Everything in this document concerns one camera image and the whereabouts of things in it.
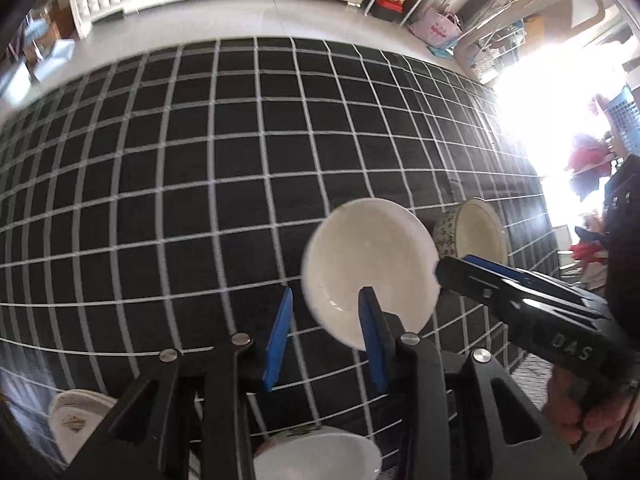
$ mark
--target white bowl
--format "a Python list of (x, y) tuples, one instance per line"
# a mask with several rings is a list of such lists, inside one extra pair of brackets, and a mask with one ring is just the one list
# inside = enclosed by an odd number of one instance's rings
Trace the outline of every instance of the white bowl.
[(438, 254), (464, 258), (479, 256), (497, 264), (509, 264), (507, 237), (494, 208), (472, 198), (448, 210), (433, 229)]
[(376, 480), (380, 450), (369, 439), (323, 426), (283, 431), (254, 459), (256, 480)]
[(316, 321), (341, 343), (364, 350), (358, 293), (372, 286), (383, 311), (420, 332), (440, 292), (438, 251), (407, 209), (381, 198), (343, 204), (312, 236), (302, 262), (302, 290)]

